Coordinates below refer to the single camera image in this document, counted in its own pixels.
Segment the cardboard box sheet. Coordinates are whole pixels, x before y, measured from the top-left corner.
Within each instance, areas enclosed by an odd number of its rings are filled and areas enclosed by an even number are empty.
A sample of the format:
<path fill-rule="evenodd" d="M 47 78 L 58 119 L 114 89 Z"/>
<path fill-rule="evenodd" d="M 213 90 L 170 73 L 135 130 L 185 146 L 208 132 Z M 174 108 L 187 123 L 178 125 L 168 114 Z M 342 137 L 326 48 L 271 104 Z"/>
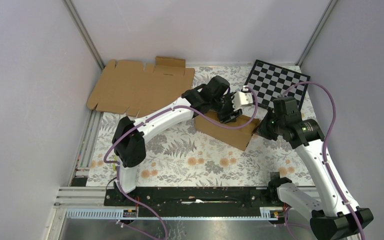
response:
<path fill-rule="evenodd" d="M 241 151 L 245 151 L 251 141 L 255 128 L 261 120 L 254 118 L 248 125 L 239 129 L 226 129 L 209 122 L 204 117 L 198 115 L 195 119 L 195 128 L 221 142 L 224 142 Z"/>

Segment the black white checkerboard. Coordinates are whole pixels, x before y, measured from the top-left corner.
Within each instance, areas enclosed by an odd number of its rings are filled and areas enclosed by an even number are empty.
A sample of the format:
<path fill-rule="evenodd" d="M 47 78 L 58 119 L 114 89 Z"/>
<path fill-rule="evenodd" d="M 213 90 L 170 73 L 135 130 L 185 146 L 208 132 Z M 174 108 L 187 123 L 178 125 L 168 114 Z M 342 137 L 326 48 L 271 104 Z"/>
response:
<path fill-rule="evenodd" d="M 310 80 L 309 75 L 257 59 L 245 85 L 256 93 L 258 106 L 269 109 L 274 107 L 273 100 L 292 85 Z"/>

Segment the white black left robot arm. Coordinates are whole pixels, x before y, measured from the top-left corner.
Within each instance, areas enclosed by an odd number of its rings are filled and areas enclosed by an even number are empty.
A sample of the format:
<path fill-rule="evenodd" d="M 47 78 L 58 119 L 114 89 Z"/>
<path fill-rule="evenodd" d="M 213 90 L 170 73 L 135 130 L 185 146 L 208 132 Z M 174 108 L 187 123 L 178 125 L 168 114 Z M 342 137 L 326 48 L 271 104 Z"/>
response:
<path fill-rule="evenodd" d="M 168 128 L 203 116 L 216 113 L 217 124 L 235 122 L 242 109 L 253 103 L 253 92 L 248 86 L 240 91 L 230 91 L 230 83 L 217 75 L 208 83 L 186 90 L 169 105 L 136 118 L 123 117 L 112 138 L 111 151 L 116 156 L 116 199 L 124 206 L 135 200 L 138 165 L 146 158 L 146 143 Z"/>

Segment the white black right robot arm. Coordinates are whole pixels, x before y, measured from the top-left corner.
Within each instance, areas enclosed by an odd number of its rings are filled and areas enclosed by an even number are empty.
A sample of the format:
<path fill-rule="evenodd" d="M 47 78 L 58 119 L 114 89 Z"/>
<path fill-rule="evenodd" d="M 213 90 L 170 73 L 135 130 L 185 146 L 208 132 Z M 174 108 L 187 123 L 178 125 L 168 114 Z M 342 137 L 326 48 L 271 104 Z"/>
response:
<path fill-rule="evenodd" d="M 292 96 L 273 101 L 257 128 L 265 139 L 281 136 L 305 164 L 317 189 L 319 200 L 298 189 L 286 177 L 268 184 L 267 201 L 273 206 L 287 204 L 306 218 L 318 240 L 340 240 L 363 234 L 374 219 L 369 208 L 363 208 L 352 196 L 340 177 L 326 148 L 326 138 L 314 119 L 303 120 L 298 102 Z"/>

